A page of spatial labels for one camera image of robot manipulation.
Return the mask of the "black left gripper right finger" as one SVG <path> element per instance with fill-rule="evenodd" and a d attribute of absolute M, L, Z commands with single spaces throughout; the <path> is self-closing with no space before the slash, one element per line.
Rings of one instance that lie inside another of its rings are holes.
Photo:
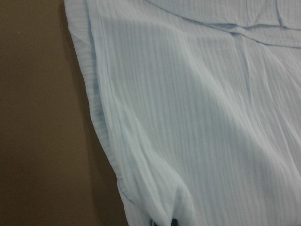
<path fill-rule="evenodd" d="M 178 226 L 178 220 L 175 218 L 172 219 L 171 226 Z"/>

